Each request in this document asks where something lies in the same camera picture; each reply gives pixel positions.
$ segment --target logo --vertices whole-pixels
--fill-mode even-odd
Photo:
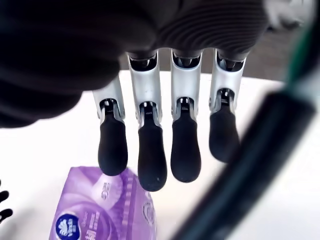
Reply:
[[[155,209],[151,202],[144,203],[142,206],[142,214],[147,223],[153,226],[155,223]]]
[[[55,223],[55,232],[60,240],[79,240],[79,218],[72,214],[63,214]]]

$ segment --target robotic hand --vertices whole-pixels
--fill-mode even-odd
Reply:
[[[5,0],[0,16],[0,127],[58,116],[83,91],[94,90],[99,165],[107,175],[119,174],[128,149],[118,58],[127,52],[139,124],[138,175],[143,188],[157,191],[167,178],[157,50],[171,48],[171,170],[179,181],[192,182],[201,169],[202,51],[214,48],[210,150],[226,162],[239,145],[241,76],[268,27],[262,0]]]
[[[203,49],[215,48],[208,96],[209,147],[216,159],[226,163],[232,149],[240,144],[235,108],[246,57],[267,27],[262,1],[200,0],[187,5],[157,29],[156,41],[149,48],[127,53],[139,124],[138,176],[142,187],[150,192],[161,189],[167,179],[157,49],[171,48],[171,171],[177,180],[189,183],[201,170],[197,115]],[[158,18],[151,3],[143,6],[160,25],[162,18]],[[93,96],[100,118],[99,165],[105,174],[117,175],[128,162],[119,77],[93,91]]]

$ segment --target purple package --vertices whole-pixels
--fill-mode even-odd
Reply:
[[[107,176],[98,167],[71,168],[49,240],[155,239],[152,198],[132,171]]]

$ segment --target black rubber fingertip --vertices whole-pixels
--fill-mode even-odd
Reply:
[[[106,117],[100,126],[98,162],[108,176],[121,174],[128,164],[126,126],[114,117]]]
[[[0,203],[4,200],[7,200],[9,197],[9,192],[8,191],[2,191],[0,192]]]
[[[0,223],[4,221],[6,218],[11,217],[14,214],[12,209],[5,209],[0,211]]]
[[[138,131],[138,177],[142,188],[149,192],[162,189],[167,181],[167,162],[163,131],[153,120],[144,122]]]
[[[171,171],[180,182],[196,180],[201,170],[201,156],[197,137],[197,123],[190,113],[181,113],[172,124]]]
[[[228,163],[232,151],[239,146],[236,117],[228,106],[222,106],[210,116],[210,152],[217,160]]]

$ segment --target black cable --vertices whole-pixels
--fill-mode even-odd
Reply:
[[[225,240],[287,161],[316,110],[268,95],[241,146],[173,240]]]

